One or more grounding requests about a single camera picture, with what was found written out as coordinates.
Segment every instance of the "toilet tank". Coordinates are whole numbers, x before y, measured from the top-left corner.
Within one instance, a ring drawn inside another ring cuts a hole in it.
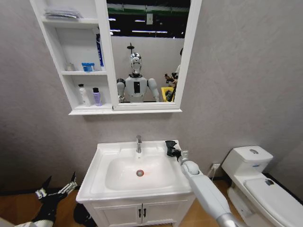
[[[222,164],[229,175],[257,175],[268,165],[273,156],[259,146],[234,148]]]

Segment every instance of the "toilet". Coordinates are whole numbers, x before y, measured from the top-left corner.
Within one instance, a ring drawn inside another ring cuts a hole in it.
[[[222,164],[232,179],[228,196],[250,227],[303,227],[303,206],[262,174],[272,158],[258,146],[234,148]]]

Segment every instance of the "gray wall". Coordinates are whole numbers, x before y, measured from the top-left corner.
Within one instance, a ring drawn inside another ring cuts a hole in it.
[[[283,185],[303,200],[303,141],[293,151],[287,154],[270,173]]]
[[[180,64],[180,50],[184,39],[112,36],[117,79],[126,79],[128,74],[132,73],[129,63],[130,51],[126,48],[129,43],[135,47],[133,52],[138,52],[142,57],[141,74],[147,79],[154,78],[161,94],[161,87],[167,87],[164,74],[171,76]],[[154,101],[149,89],[144,100]]]
[[[136,134],[178,139],[204,172],[233,147],[260,145],[275,156],[270,170],[302,142],[302,8],[301,0],[204,0],[183,113],[83,117],[68,116],[29,2],[2,1],[1,190],[38,187],[50,174],[52,187],[63,186],[74,170],[81,183],[97,143]]]

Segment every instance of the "sink basin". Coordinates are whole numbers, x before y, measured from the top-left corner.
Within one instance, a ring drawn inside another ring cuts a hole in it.
[[[140,154],[136,148],[136,142],[98,144],[77,201],[192,192],[177,159],[166,155],[165,141],[144,141]]]
[[[174,181],[172,167],[161,155],[120,157],[110,162],[105,186],[112,190],[142,190],[167,187]]]

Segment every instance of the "faucet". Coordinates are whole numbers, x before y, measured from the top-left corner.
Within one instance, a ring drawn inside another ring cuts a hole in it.
[[[142,140],[141,140],[141,136],[140,135],[137,135],[137,153],[141,153],[141,143],[142,143]]]

